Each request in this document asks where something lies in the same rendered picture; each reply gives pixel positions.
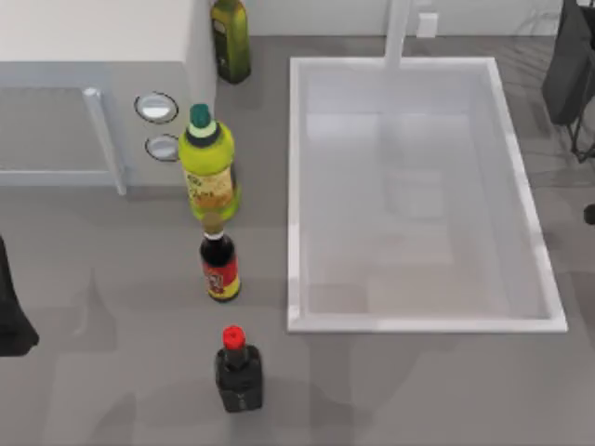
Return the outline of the dark green oil bottle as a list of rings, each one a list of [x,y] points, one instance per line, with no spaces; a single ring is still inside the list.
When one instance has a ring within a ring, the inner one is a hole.
[[[229,84],[251,73],[247,12],[241,0],[216,0],[210,10],[218,75]]]

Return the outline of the tall white tap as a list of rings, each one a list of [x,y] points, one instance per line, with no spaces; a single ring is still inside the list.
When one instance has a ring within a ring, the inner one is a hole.
[[[413,0],[390,0],[384,54],[387,71],[396,70],[400,66],[412,2]]]

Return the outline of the large microwave knob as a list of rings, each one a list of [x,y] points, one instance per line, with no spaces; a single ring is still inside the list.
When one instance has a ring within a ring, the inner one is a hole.
[[[141,119],[156,125],[168,124],[179,114],[177,102],[161,92],[151,92],[136,97],[134,109]]]

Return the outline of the black office chair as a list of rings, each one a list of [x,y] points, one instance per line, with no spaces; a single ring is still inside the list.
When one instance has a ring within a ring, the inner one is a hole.
[[[595,159],[595,138],[578,147],[585,111],[595,99],[595,0],[562,0],[554,48],[541,86],[549,120],[570,137],[570,152],[583,164]]]

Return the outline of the pale microwave oven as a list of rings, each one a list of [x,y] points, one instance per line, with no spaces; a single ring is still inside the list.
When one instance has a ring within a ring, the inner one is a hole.
[[[217,74],[210,0],[0,0],[0,186],[116,190],[83,90],[99,89],[127,190],[180,187],[148,138],[179,139],[196,103],[213,105]],[[168,124],[141,119],[135,98],[173,98]]]

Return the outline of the dark bottle red label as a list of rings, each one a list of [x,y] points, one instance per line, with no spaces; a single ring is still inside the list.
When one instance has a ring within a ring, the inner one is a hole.
[[[241,280],[235,244],[225,233],[219,213],[205,213],[202,219],[203,239],[199,255],[208,295],[218,302],[228,302],[238,296]]]

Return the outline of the yellow-green bottle green cap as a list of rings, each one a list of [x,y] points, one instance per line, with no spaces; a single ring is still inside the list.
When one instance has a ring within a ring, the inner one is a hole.
[[[241,198],[234,165],[235,141],[207,104],[191,106],[190,120],[178,138],[178,158],[194,216],[201,220],[214,212],[223,220],[231,219]]]

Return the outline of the black bottle red cap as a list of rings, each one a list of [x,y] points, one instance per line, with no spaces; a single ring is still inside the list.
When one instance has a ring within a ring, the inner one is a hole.
[[[264,377],[259,349],[245,331],[229,325],[222,331],[222,348],[215,357],[215,381],[227,413],[259,410],[264,400]]]

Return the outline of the small microwave knob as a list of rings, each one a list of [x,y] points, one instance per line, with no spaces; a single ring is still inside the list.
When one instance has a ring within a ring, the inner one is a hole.
[[[176,163],[179,160],[179,140],[173,135],[148,138],[144,149],[150,157],[161,163]]]

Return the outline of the white sink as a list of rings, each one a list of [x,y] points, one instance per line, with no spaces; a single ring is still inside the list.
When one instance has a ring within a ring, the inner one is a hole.
[[[495,59],[296,57],[289,80],[289,331],[567,331]]]

